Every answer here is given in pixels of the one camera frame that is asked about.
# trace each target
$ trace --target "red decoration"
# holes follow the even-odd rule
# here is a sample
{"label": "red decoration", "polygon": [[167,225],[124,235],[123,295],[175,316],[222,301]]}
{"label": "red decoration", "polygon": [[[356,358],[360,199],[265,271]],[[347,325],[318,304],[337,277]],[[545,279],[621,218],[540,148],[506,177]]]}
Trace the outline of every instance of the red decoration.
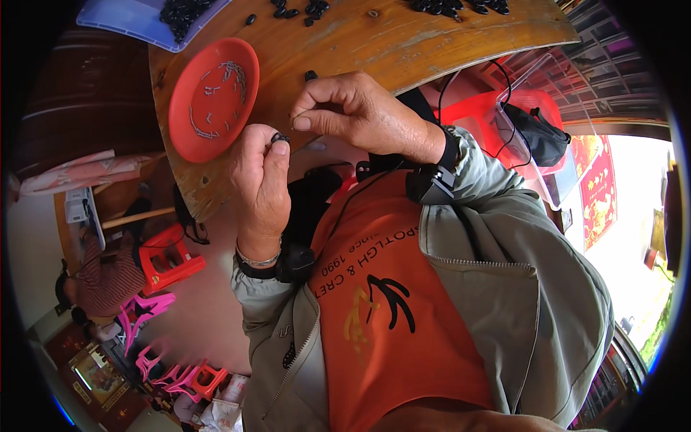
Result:
{"label": "red decoration", "polygon": [[583,229],[585,250],[590,249],[616,221],[616,181],[609,139],[598,135],[601,151],[580,182],[583,202]]}

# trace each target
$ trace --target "black bag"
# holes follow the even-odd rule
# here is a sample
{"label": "black bag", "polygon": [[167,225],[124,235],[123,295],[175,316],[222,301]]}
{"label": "black bag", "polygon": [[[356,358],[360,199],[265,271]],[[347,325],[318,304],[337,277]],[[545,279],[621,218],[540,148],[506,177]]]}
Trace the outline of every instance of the black bag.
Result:
{"label": "black bag", "polygon": [[[178,215],[178,222],[180,222],[180,225],[182,225],[184,235],[187,236],[187,238],[190,238],[194,243],[199,243],[200,245],[210,244],[210,241],[208,241],[206,237],[199,237],[199,233],[197,233],[197,221],[194,220],[192,215],[189,213],[189,210],[184,203],[184,199],[182,198],[182,194],[180,193],[180,188],[177,185],[175,185],[173,188],[173,202],[175,203],[175,213]],[[187,227],[190,225],[192,226],[194,237],[191,237],[187,233]],[[202,230],[202,232],[205,232],[207,235],[209,235],[203,223],[199,224],[199,228]]]}
{"label": "black bag", "polygon": [[517,106],[505,104],[504,112],[539,167],[553,167],[564,157],[571,136],[546,121],[540,108],[533,108],[528,114]]}

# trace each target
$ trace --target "blue plastic tray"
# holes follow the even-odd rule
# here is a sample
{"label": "blue plastic tray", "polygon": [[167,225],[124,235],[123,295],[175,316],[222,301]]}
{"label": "blue plastic tray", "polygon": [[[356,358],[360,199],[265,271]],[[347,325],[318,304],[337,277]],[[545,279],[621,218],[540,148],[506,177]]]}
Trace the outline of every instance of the blue plastic tray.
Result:
{"label": "blue plastic tray", "polygon": [[175,42],[168,24],[159,20],[164,0],[88,0],[77,15],[77,24],[122,33],[179,53],[231,1],[216,0],[192,23],[181,44]]}

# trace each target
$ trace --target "gray jacket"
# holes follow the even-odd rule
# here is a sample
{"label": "gray jacket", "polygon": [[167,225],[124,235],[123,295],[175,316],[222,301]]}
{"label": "gray jacket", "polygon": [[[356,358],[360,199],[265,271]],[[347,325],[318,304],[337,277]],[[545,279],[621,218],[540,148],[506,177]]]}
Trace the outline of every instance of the gray jacket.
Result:
{"label": "gray jacket", "polygon": [[[456,128],[452,205],[426,205],[419,246],[484,360],[495,408],[566,427],[580,410],[614,331],[600,274],[545,214],[523,178]],[[474,261],[463,212],[482,249]],[[320,309],[306,286],[252,279],[235,265],[252,378],[243,419],[254,431],[327,431]],[[295,349],[291,364],[283,364]]]}

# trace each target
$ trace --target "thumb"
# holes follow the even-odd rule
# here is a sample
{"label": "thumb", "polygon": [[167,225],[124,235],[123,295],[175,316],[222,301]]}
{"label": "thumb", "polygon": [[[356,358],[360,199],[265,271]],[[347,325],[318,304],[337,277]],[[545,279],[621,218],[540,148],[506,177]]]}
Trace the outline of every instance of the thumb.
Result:
{"label": "thumb", "polygon": [[310,131],[319,135],[333,135],[348,138],[351,134],[352,118],[326,109],[305,111],[293,120],[293,127],[299,131]]}
{"label": "thumb", "polygon": [[286,141],[276,141],[264,158],[264,178],[262,189],[287,190],[288,162],[290,161],[290,146]]}

